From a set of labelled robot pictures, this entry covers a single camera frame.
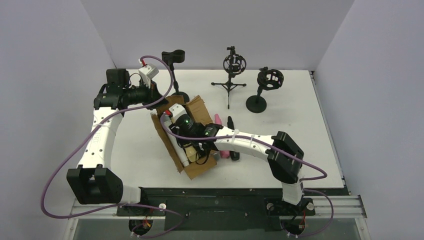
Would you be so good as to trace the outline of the tripod shock mount stand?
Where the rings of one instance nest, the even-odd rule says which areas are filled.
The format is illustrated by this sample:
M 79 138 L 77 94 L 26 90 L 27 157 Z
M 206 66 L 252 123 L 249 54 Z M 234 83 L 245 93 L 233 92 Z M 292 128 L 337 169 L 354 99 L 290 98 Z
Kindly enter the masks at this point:
M 236 53 L 235 46 L 229 46 L 226 48 L 229 54 L 224 58 L 222 67 L 228 74 L 228 80 L 226 82 L 211 82 L 212 86 L 222 86 L 227 92 L 227 109 L 230 108 L 230 92 L 236 87 L 246 87 L 246 83 L 233 83 L 232 79 L 240 75 L 246 70 L 247 62 L 246 59 Z

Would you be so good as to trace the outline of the pink microphone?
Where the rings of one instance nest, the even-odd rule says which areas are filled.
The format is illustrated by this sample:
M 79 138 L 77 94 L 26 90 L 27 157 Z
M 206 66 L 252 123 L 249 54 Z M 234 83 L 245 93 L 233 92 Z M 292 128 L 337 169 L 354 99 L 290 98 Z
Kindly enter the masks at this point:
M 218 125 L 222 125 L 222 120 L 218 113 L 214 115 L 214 123 Z M 222 159 L 228 159 L 230 157 L 230 152 L 228 150 L 220 150 L 219 154 Z

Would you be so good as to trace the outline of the shock mount stand round base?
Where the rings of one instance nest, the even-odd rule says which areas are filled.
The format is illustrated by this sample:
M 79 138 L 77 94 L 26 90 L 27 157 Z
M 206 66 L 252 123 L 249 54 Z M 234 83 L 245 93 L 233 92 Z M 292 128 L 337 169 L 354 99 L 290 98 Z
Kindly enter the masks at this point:
M 252 113 L 262 113 L 267 108 L 266 100 L 261 96 L 263 91 L 277 90 L 282 87 L 284 75 L 281 71 L 264 66 L 259 69 L 257 75 L 258 89 L 256 95 L 247 98 L 246 108 Z

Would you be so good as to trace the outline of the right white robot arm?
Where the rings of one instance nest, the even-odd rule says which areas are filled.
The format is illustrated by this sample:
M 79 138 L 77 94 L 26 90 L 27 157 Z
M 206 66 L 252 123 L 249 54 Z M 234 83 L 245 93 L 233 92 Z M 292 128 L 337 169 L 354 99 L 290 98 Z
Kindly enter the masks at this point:
M 298 205 L 303 199 L 303 184 L 300 180 L 304 151 L 283 131 L 274 135 L 257 135 L 240 132 L 221 124 L 202 124 L 195 122 L 187 114 L 181 115 L 173 126 L 172 132 L 161 117 L 162 128 L 173 137 L 200 145 L 207 151 L 237 152 L 268 163 L 275 179 L 281 182 L 282 200 L 291 205 Z

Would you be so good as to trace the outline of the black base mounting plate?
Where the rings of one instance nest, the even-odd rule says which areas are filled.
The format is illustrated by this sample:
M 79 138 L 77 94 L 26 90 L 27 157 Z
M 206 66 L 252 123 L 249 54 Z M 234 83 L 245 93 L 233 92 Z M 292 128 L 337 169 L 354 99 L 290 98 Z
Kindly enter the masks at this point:
M 304 217 L 316 214 L 310 197 L 291 205 L 282 200 L 280 188 L 143 188 L 139 202 L 144 206 L 119 207 L 116 215 L 134 217 L 132 226 L 164 217 L 166 229 L 184 220 L 178 231 L 270 232 L 288 224 L 298 226 L 305 223 Z M 172 213 L 145 207 L 160 204 Z

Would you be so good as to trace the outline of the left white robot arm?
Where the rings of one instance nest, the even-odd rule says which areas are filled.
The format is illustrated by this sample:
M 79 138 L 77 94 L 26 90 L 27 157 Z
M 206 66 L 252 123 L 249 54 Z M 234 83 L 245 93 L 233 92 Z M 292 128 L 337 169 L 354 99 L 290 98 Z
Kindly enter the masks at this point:
M 142 104 L 153 110 L 166 105 L 153 77 L 158 74 L 153 65 L 138 70 L 139 85 L 130 83 L 130 73 L 124 68 L 108 69 L 107 82 L 93 101 L 93 135 L 84 144 L 85 151 L 76 168 L 67 171 L 66 180 L 82 205 L 137 204 L 141 200 L 139 187 L 124 185 L 110 169 L 112 150 L 124 110 Z

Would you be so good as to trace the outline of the cream white microphone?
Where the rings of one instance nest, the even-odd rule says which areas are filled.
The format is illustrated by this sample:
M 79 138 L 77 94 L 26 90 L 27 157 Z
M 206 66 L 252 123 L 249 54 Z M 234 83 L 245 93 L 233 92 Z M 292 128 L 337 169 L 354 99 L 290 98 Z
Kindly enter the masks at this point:
M 187 154 L 186 154 L 184 148 L 181 148 L 181 147 L 177 146 L 175 148 L 175 151 L 176 151 L 177 156 L 179 157 L 180 162 L 182 163 L 183 167 L 184 168 L 187 167 L 190 164 L 190 161 L 189 161 L 189 159 L 187 157 Z

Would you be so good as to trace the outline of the brown cardboard box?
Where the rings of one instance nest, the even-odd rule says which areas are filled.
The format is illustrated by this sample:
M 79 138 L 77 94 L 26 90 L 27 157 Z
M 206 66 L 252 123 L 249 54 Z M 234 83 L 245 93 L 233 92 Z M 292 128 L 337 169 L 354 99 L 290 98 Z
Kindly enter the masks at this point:
M 176 149 L 177 146 L 174 146 L 172 144 L 172 141 L 170 140 L 168 133 L 163 129 L 160 117 L 163 115 L 163 113 L 168 110 L 172 105 L 174 104 L 181 104 L 186 109 L 188 115 L 198 123 L 202 123 L 203 125 L 211 124 L 213 122 L 206 106 L 204 100 L 199 96 L 195 96 L 191 101 L 188 103 L 184 103 L 184 98 L 179 95 L 171 95 L 167 96 L 165 98 L 168 101 L 167 105 L 160 106 L 156 108 L 156 112 L 151 114 L 151 119 L 154 125 L 154 128 L 160 137 L 161 141 L 163 142 L 169 156 L 171 157 L 172 161 L 174 162 L 174 165 L 179 173 L 184 171 L 188 178 L 193 180 L 196 177 L 206 173 L 208 170 L 212 169 L 217 165 L 217 160 L 213 157 L 213 154 L 215 151 L 211 151 L 209 154 L 209 157 L 202 157 L 199 159 L 199 164 L 193 162 L 190 163 L 188 166 L 183 166 L 183 163 L 181 162 Z

